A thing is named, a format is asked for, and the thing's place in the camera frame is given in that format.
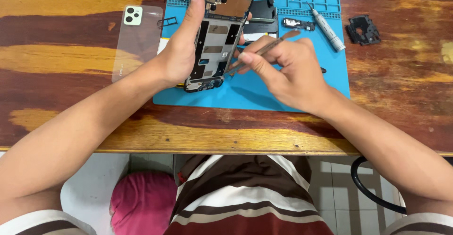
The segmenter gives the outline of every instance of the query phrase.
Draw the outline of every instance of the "transparent back cover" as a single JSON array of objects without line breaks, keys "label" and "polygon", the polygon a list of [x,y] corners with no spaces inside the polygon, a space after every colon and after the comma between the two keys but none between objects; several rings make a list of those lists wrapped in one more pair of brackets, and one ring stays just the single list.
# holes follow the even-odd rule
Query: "transparent back cover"
[{"label": "transparent back cover", "polygon": [[[141,18],[139,25],[127,24],[128,22],[125,20],[125,17],[134,16],[134,14],[129,15],[127,12],[127,8],[131,6],[143,9],[142,14],[139,15]],[[157,27],[157,21],[162,20],[162,15],[161,7],[125,6],[121,20],[120,37],[116,47],[115,63],[113,64],[112,82],[127,76],[140,65],[156,56],[161,32],[161,29]]]}]

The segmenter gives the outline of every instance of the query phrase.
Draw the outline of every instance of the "person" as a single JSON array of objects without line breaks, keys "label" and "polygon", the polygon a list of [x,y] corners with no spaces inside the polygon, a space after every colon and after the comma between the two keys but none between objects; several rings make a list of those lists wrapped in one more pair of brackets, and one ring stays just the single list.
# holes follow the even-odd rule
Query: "person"
[{"label": "person", "polygon": [[[62,212],[61,187],[154,94],[188,77],[204,7],[204,0],[191,0],[159,55],[33,130],[0,158],[0,234],[95,234]],[[253,70],[280,102],[325,119],[396,186],[408,215],[384,234],[453,234],[452,166],[328,86],[309,39],[254,54],[273,40],[264,36],[244,49],[241,73]],[[331,234],[308,194],[303,158],[194,156],[179,174],[167,235]]]}]

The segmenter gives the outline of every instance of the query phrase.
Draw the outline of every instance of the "blue silicone mat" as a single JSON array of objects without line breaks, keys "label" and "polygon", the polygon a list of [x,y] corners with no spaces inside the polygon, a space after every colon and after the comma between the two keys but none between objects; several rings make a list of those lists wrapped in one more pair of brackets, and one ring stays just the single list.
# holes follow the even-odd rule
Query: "blue silicone mat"
[{"label": "blue silicone mat", "polygon": [[[279,35],[282,36],[291,30],[283,27],[282,20],[284,17],[314,22],[306,1],[314,6],[343,41],[340,0],[275,0],[274,6],[277,8],[280,21]],[[182,22],[187,6],[186,1],[167,0],[164,18],[176,17],[178,23]],[[178,27],[179,24],[163,27],[162,37],[171,37]],[[302,29],[299,36],[289,40],[294,41],[298,38],[310,38],[313,41],[319,63],[327,70],[324,74],[325,81],[349,98],[345,51],[336,53],[317,25],[314,31]],[[288,107],[275,99],[269,93],[263,81],[253,71],[243,75],[236,74],[234,77],[225,76],[223,85],[212,90],[186,93],[180,88],[169,88],[157,93],[153,102],[161,105],[299,112],[299,110]]]}]

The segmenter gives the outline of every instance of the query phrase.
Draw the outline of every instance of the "left hand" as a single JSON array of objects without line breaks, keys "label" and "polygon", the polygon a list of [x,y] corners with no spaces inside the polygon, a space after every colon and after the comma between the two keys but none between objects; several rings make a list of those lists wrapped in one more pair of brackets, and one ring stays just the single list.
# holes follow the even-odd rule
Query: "left hand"
[{"label": "left hand", "polygon": [[[165,49],[149,63],[152,74],[158,73],[164,88],[174,87],[184,82],[195,64],[195,38],[205,13],[205,0],[190,0],[186,15],[178,30],[171,36]],[[241,34],[239,45],[245,43]]]}]

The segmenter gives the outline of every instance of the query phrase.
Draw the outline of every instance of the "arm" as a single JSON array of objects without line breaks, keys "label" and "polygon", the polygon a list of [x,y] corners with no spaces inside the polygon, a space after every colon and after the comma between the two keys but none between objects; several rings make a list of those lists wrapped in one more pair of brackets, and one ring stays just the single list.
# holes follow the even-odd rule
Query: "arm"
[{"label": "arm", "polygon": [[[398,188],[408,214],[453,215],[453,167],[447,161],[329,87],[311,41],[284,41],[265,58],[253,53],[269,41],[270,37],[263,37],[244,50],[239,58],[248,67],[240,73],[253,69],[281,102],[324,118],[335,127]],[[283,68],[274,69],[270,64],[275,63]]]},{"label": "arm", "polygon": [[204,8],[204,0],[191,0],[158,56],[32,131],[0,158],[0,225],[32,211],[60,210],[62,185],[99,144],[155,93],[188,77]]}]

